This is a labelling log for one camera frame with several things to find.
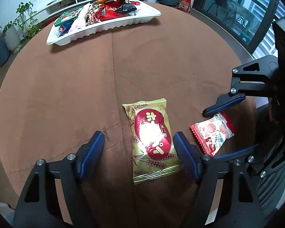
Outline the red white patterned snack packet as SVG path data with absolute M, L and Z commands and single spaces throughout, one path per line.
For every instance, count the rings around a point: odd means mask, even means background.
M 190 129 L 203 152 L 213 157 L 223 143 L 235 135 L 235 128 L 225 112 L 215 114 L 209 120 L 194 123 Z

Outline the gold red snack packet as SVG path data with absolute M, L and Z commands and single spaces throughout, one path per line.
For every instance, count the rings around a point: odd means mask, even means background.
M 132 132 L 134 184 L 179 172 L 182 165 L 171 135 L 167 100 L 142 100 L 122 106 Z

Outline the black snack packet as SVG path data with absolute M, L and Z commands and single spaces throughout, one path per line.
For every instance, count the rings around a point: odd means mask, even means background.
M 131 3 L 125 3 L 125 4 L 121 5 L 120 7 L 118 7 L 115 11 L 117 13 L 120 13 L 120 14 L 129 14 L 129 13 L 134 12 L 136 10 L 137 10 L 137 8 L 135 5 L 133 5 Z

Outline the red bag on floor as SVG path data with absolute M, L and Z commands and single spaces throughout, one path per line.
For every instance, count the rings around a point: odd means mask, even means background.
M 192 0 L 181 0 L 177 5 L 177 9 L 189 13 L 192 9 Z

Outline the green snack packet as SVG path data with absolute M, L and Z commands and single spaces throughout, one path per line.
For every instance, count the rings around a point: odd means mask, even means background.
M 72 12 L 63 12 L 58 19 L 54 22 L 55 27 L 65 25 L 66 23 L 73 22 L 79 16 L 79 11 L 75 10 Z

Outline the white plastic tray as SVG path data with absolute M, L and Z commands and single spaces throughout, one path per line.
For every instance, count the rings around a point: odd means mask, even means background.
M 79 38 L 121 26 L 148 23 L 161 12 L 139 0 L 97 0 L 55 20 L 47 45 L 64 46 Z

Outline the plant in white pot left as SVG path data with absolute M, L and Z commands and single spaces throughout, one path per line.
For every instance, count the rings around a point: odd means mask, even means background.
M 13 54 L 18 54 L 41 31 L 41 25 L 35 16 L 36 13 L 31 1 L 20 2 L 16 9 L 16 18 L 4 26 L 2 35 L 7 45 L 13 45 L 9 47 Z

